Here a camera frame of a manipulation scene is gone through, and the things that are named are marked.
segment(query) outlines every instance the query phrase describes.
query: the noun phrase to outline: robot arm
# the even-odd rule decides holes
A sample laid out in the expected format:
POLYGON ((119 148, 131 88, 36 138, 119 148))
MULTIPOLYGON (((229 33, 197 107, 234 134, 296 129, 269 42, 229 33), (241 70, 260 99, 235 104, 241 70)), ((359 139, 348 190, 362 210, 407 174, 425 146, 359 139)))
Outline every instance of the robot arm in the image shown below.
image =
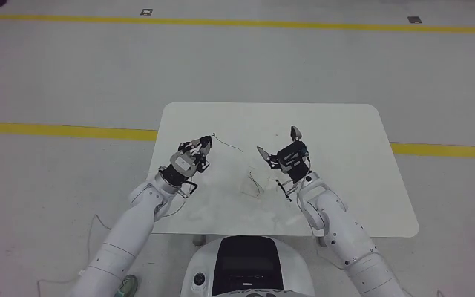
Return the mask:
POLYGON ((211 145, 210 136, 181 143, 178 152, 171 156, 170 165, 161 166, 154 179, 142 183, 131 193, 131 208, 117 221, 68 296, 114 295, 145 245, 154 222, 168 211, 177 194, 187 198, 198 187, 188 179, 196 171, 202 173, 208 168, 206 155, 211 145), (181 190, 184 183, 193 186, 188 195, 181 190))
POLYGON ((297 193, 301 210, 312 228, 324 230, 324 240, 340 259, 345 273, 363 297, 406 297, 397 278, 379 254, 363 226, 347 211, 347 206, 325 182, 304 162, 309 161, 301 133, 291 128, 292 144, 271 155, 258 147, 263 159, 272 169, 280 169, 291 178, 278 185, 286 198, 297 193), (284 186, 293 182, 289 190, 284 186))

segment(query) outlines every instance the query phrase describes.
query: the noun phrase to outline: cable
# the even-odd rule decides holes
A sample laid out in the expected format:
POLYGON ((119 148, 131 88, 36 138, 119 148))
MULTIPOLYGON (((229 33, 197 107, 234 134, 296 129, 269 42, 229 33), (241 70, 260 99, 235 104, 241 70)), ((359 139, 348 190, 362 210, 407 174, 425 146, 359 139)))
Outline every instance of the cable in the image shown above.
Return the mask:
MULTIPOLYGON (((87 248, 88 248, 88 262, 86 263, 86 266, 89 265, 89 261, 91 260, 91 248, 89 247, 90 245, 90 242, 91 242, 91 232, 92 232, 92 226, 94 224, 94 219, 97 219, 101 225, 106 228, 107 230, 110 230, 111 228, 110 227, 107 227, 101 220, 101 218, 99 218, 99 216, 97 214, 94 214, 94 216, 92 217, 92 220, 91 220, 91 226, 89 227, 89 232, 88 232, 88 244, 87 244, 87 248)), ((69 284, 71 283, 72 281, 75 281, 77 280, 79 277, 79 275, 76 275, 74 276, 74 278, 72 279, 68 279, 67 281, 52 281, 52 280, 49 280, 49 279, 39 279, 38 281, 36 281, 36 292, 38 293, 38 297, 42 297, 42 290, 41 290, 41 286, 40 284, 43 282, 43 283, 50 283, 50 284, 69 284)))
MULTIPOLYGON (((190 195, 191 193, 191 188, 193 186, 190 185, 190 189, 188 190, 188 195, 190 195)), ((164 215, 162 216, 162 218, 166 218, 166 217, 171 217, 172 215, 176 214, 177 212, 179 212, 184 206, 185 206, 185 202, 186 202, 186 198, 183 198, 183 203, 180 205, 180 207, 178 207, 177 210, 175 210, 174 212, 172 212, 171 214, 167 214, 167 215, 164 215)))
MULTIPOLYGON (((224 144, 224 145, 226 145, 226 146, 231 146, 230 144, 227 144, 227 143, 225 143, 225 142, 221 141, 219 138, 217 138, 217 137, 216 137, 216 133, 213 133, 213 135, 212 135, 212 136, 213 136, 214 138, 216 138, 216 140, 217 140, 217 141, 219 141, 220 143, 222 143, 222 144, 224 144)), ((243 150, 242 150, 242 149, 240 149, 240 148, 237 148, 237 147, 235 147, 235 146, 231 146, 231 147, 232 147, 232 148, 234 148, 234 149, 238 149, 238 150, 240 150, 240 152, 244 154, 244 152, 243 152, 243 150)))
POLYGON ((185 202, 186 202, 186 199, 183 198, 183 203, 181 203, 181 206, 178 207, 177 210, 175 210, 174 212, 172 212, 171 214, 168 214, 168 215, 164 215, 163 218, 166 218, 166 217, 171 217, 172 215, 176 214, 177 212, 179 212, 184 206, 185 206, 185 202))
POLYGON ((252 180, 252 181, 255 183, 255 186, 258 188, 258 193, 259 193, 259 194, 261 193, 261 191, 260 191, 259 188, 262 189, 262 192, 265 192, 265 191, 266 191, 266 190, 264 190, 264 188, 252 177, 252 173, 251 173, 251 172, 249 172, 249 176, 248 176, 248 177, 249 177, 250 180, 252 180))

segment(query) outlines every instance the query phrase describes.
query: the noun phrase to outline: yellow floor line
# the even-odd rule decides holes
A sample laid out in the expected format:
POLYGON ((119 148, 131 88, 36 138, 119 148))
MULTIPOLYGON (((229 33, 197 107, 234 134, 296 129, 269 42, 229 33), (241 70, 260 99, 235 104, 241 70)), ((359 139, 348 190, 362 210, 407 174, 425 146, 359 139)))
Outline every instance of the yellow floor line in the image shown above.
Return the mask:
POLYGON ((155 141, 157 139, 157 131, 155 130, 80 127, 70 125, 0 123, 0 133, 144 141, 155 141))
POLYGON ((234 27, 286 27, 321 30, 380 30, 404 32, 475 33, 475 27, 426 26, 426 25, 378 25, 378 24, 331 24, 312 22, 253 21, 240 19, 151 19, 148 17, 123 18, 101 16, 40 16, 0 15, 0 20, 123 23, 185 26, 234 26, 234 27))
MULTIPOLYGON (((92 137, 142 141, 155 141, 158 135, 158 131, 155 130, 15 123, 0 123, 0 133, 63 137, 92 137)), ((475 146, 445 146, 425 143, 391 143, 391 148, 393 149, 394 154, 475 158, 475 146)))

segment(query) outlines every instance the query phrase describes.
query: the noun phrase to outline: floor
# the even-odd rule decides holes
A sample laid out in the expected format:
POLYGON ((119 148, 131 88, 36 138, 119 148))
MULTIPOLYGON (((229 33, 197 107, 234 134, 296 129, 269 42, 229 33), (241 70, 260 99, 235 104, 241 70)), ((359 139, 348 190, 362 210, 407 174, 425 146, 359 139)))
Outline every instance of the floor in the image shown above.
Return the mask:
MULTIPOLYGON (((474 13, 475 2, 445 0, 9 0, 0 7, 0 122, 156 130, 170 102, 351 102, 374 105, 391 142, 475 146, 474 13), (412 15, 423 22, 414 26, 464 32, 126 22, 143 8, 151 20, 263 24, 410 25, 412 15), (103 16, 121 19, 89 19, 103 16)), ((154 142, 24 134, 0 142, 0 296, 35 296, 36 280, 84 267, 91 218, 110 226, 127 209, 154 142)), ((396 160, 419 234, 376 244, 414 296, 472 296, 475 158, 396 160)), ((94 223, 93 252, 106 234, 94 223)), ((282 240, 305 257, 319 296, 358 295, 311 238, 282 240)), ((152 235, 131 269, 137 296, 178 296, 195 251, 189 235, 152 235)), ((42 284, 42 295, 70 286, 42 284)))

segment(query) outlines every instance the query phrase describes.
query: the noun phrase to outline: white table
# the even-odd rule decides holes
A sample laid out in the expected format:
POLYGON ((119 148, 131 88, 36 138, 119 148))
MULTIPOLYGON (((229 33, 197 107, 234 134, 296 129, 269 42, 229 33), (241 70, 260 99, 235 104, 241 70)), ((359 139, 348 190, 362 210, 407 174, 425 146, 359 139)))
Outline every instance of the white table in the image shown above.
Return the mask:
MULTIPOLYGON (((216 133, 210 167, 196 174, 198 190, 153 233, 294 235, 312 231, 296 199, 286 201, 256 146, 269 153, 291 143, 290 126, 303 134, 312 170, 344 200, 373 237, 412 237, 419 225, 377 110, 354 104, 172 103, 163 111, 150 172, 168 165, 178 145, 216 133), (249 167, 268 177, 259 198, 240 192, 249 167)), ((170 212, 183 199, 177 196, 170 212)))

